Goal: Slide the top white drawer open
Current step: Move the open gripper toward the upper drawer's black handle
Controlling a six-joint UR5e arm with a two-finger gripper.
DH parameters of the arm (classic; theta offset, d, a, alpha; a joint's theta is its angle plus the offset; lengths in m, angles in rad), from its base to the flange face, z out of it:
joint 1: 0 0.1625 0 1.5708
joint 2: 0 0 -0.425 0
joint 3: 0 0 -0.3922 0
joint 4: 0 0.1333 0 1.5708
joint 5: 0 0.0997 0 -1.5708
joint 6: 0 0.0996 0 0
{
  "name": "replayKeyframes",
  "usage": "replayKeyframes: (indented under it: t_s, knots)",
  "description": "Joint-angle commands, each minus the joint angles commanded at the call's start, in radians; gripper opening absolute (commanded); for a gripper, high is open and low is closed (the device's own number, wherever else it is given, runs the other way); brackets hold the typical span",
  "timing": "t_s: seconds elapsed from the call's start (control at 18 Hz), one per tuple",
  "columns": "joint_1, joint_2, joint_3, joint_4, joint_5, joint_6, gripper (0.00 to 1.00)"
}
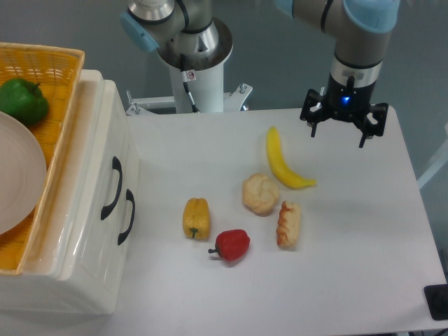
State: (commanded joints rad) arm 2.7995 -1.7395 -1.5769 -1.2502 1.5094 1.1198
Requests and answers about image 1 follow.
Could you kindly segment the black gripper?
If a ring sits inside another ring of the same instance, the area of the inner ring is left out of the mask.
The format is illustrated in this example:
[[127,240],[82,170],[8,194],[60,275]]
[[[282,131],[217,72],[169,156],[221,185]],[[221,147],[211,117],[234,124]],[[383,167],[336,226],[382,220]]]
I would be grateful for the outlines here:
[[382,137],[389,105],[370,104],[375,84],[359,84],[354,73],[338,79],[330,74],[327,92],[325,88],[319,91],[309,89],[302,105],[300,119],[311,128],[311,137],[315,137],[318,124],[329,120],[330,116],[336,120],[354,123],[362,133],[359,148],[364,147],[368,139]]

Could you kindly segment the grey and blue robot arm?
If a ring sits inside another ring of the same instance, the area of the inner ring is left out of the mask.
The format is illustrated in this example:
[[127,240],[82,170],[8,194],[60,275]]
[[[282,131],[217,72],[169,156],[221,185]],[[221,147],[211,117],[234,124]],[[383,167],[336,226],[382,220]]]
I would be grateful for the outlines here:
[[[300,119],[315,130],[333,119],[355,125],[363,139],[384,133],[388,105],[372,104],[382,61],[398,16],[398,1],[278,1],[276,7],[335,39],[325,92],[309,90]],[[249,89],[223,90],[223,66],[233,49],[227,25],[210,1],[130,1],[120,15],[129,38],[157,52],[171,77],[177,113],[242,108]]]

